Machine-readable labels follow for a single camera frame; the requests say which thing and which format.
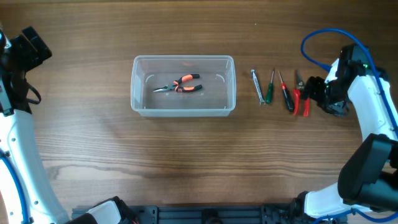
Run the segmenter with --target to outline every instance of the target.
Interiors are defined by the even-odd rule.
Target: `wire cutter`
[[[188,80],[194,79],[194,78],[200,78],[199,74],[189,74],[189,75],[185,75],[181,78],[179,78],[178,80],[175,80],[173,82],[174,85],[166,85],[160,88],[156,88],[154,89],[154,92],[158,92],[158,91],[169,91],[169,90],[174,90],[176,92],[179,93],[191,93],[194,91],[198,91],[202,88],[201,85],[197,85],[195,87],[183,87],[180,86],[181,83],[184,83]]]
[[[296,88],[293,89],[293,95],[294,95],[293,115],[297,115],[297,112],[299,111],[300,96],[301,96],[301,92],[304,91],[304,87],[305,87],[305,84],[304,84],[303,80],[301,79],[299,71],[296,70]],[[302,100],[304,100],[304,116],[309,116],[310,98],[308,97],[307,99],[302,99]]]

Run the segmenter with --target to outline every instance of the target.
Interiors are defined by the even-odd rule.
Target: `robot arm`
[[[52,56],[32,27],[8,40],[0,28],[0,174],[9,223],[117,224],[136,216],[118,197],[98,204],[70,221],[54,194],[40,159],[29,103],[39,93],[28,84],[26,72]],[[27,98],[32,90],[38,101]]]
[[[367,69],[368,60],[357,45],[343,47],[326,80],[311,77],[306,96],[320,108],[336,116],[348,112],[352,101],[361,127],[363,144],[342,168],[338,182],[305,196],[304,212],[318,218],[351,208],[363,212],[398,210],[397,174],[383,172],[390,160],[397,168],[398,142],[394,127],[382,101],[376,77]],[[378,69],[387,102],[398,120],[385,71]]]

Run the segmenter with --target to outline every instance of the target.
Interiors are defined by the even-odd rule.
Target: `wrench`
[[[266,103],[266,101],[263,99],[262,97],[262,93],[261,93],[261,89],[260,89],[260,85],[259,85],[259,81],[257,80],[257,76],[254,73],[254,69],[251,70],[251,78],[254,80],[254,85],[256,86],[256,90],[257,90],[257,94],[259,95],[259,99],[260,99],[260,105],[262,103]]]

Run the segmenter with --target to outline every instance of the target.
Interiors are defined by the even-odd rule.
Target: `pliers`
[[[296,115],[297,112],[299,111],[299,105],[300,105],[300,96],[301,92],[304,91],[305,84],[303,80],[301,79],[301,76],[299,74],[299,71],[296,70],[296,88],[293,89],[293,95],[294,95],[294,112],[293,115]],[[310,98],[308,97],[307,99],[301,99],[304,100],[304,116],[309,116],[310,113]]]
[[[191,79],[194,79],[194,78],[200,78],[199,74],[185,75],[185,76],[179,78],[178,80],[175,80],[173,82],[174,85],[166,85],[166,86],[163,86],[163,87],[160,87],[160,88],[156,88],[156,89],[154,89],[154,92],[174,90],[174,91],[179,92],[179,93],[191,93],[191,92],[200,90],[202,88],[201,85],[197,85],[195,87],[182,87],[182,86],[180,86],[181,83],[186,82],[186,81],[191,80]]]

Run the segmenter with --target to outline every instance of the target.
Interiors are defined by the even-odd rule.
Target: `plastic container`
[[[153,92],[188,74],[199,74],[181,86],[203,88],[193,93],[173,90]],[[138,56],[131,77],[131,108],[141,116],[227,116],[235,109],[236,80],[230,56],[161,55]]]

